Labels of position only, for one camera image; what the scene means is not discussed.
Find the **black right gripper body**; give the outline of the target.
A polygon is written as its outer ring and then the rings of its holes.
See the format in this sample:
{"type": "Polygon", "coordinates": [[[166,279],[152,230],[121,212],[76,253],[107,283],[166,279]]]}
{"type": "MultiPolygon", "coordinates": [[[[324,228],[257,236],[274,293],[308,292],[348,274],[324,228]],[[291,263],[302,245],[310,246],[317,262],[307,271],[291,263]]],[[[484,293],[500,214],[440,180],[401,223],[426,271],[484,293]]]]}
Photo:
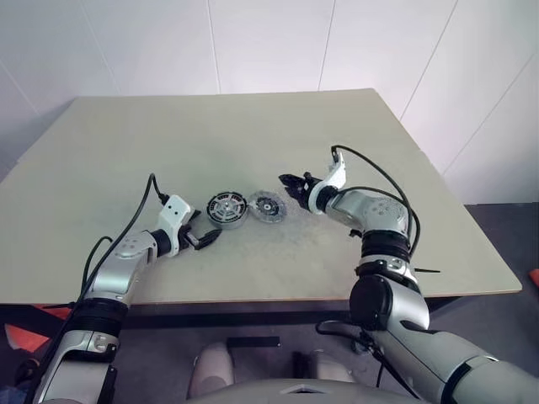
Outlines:
{"type": "Polygon", "coordinates": [[[310,172],[304,172],[302,185],[299,187],[299,204],[303,209],[308,209],[308,200],[314,187],[321,182],[320,178],[313,177],[310,172]]]}

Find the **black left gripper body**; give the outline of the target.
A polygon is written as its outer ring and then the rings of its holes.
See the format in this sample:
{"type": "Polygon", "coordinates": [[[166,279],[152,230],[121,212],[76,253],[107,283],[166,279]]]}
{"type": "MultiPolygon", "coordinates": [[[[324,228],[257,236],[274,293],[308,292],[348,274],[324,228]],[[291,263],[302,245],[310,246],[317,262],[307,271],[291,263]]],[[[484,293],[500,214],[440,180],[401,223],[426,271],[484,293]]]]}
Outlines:
{"type": "Polygon", "coordinates": [[[178,230],[178,242],[179,251],[183,251],[189,247],[194,250],[200,249],[200,240],[191,232],[192,222],[199,216],[199,214],[193,214],[186,223],[184,223],[178,230]]]}

